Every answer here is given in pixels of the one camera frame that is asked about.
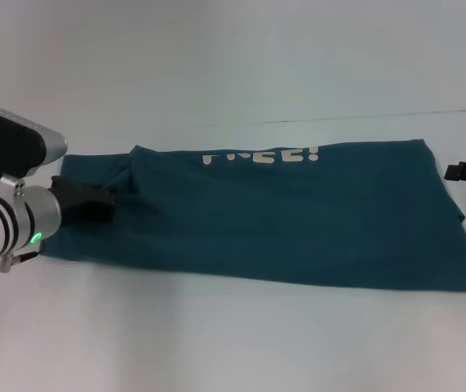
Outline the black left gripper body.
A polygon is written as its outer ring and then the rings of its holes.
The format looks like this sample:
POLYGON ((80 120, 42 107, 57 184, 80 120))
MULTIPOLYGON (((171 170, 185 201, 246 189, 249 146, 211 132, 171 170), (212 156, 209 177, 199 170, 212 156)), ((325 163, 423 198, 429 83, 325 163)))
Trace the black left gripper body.
POLYGON ((113 218, 116 193, 111 189, 53 176, 48 190, 60 206, 61 225, 107 223, 113 218))

